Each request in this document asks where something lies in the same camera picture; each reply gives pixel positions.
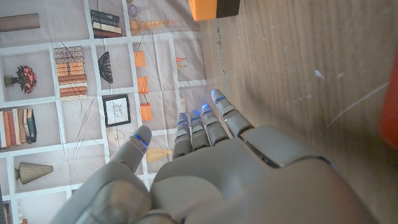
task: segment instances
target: red object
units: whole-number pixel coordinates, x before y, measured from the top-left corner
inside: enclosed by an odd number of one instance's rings
[[[382,138],[398,150],[398,49],[381,112],[379,130]]]

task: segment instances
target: orange box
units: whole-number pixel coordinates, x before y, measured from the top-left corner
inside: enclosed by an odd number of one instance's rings
[[[145,67],[145,54],[143,51],[135,52],[134,60],[136,61],[136,67]]]
[[[147,77],[137,77],[138,83],[138,94],[148,93],[148,78]]]
[[[189,0],[189,7],[195,21],[217,18],[217,0]]]
[[[152,111],[150,110],[150,103],[141,103],[141,118],[143,121],[152,121]]]

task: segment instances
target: vase illustration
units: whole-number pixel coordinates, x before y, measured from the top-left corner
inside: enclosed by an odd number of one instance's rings
[[[146,9],[149,9],[149,6],[139,7],[135,6],[134,4],[130,4],[127,7],[127,11],[129,12],[129,17],[134,18],[138,16],[138,14]]]
[[[21,162],[19,168],[15,169],[15,179],[20,179],[22,184],[27,184],[53,171],[52,166]]]
[[[131,34],[138,34],[143,30],[151,30],[156,27],[161,27],[169,24],[176,24],[180,21],[147,21],[140,22],[137,19],[130,19],[130,31]]]
[[[157,149],[153,147],[149,147],[147,151],[147,162],[153,162],[158,159],[161,159],[165,156],[169,156],[173,154],[173,150],[171,149]]]

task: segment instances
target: orange square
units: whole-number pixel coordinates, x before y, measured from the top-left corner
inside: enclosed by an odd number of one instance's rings
[[[145,67],[145,54],[143,51],[135,52],[134,60],[136,61],[136,67]]]
[[[148,93],[148,78],[147,77],[137,77],[138,83],[138,94]]]
[[[141,103],[141,118],[143,121],[152,121],[152,112],[150,110],[150,103]]]

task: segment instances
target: orange object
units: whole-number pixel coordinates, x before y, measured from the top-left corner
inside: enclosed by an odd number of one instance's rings
[[[217,18],[217,0],[189,0],[189,7],[195,21]]]
[[[152,111],[150,110],[150,103],[141,103],[141,118],[143,121],[152,121]]]
[[[148,93],[148,78],[147,77],[137,77],[138,83],[138,94]]]
[[[398,49],[379,123],[380,134],[398,149]]]
[[[136,67],[145,67],[145,54],[143,51],[135,52],[134,60],[136,61]]]

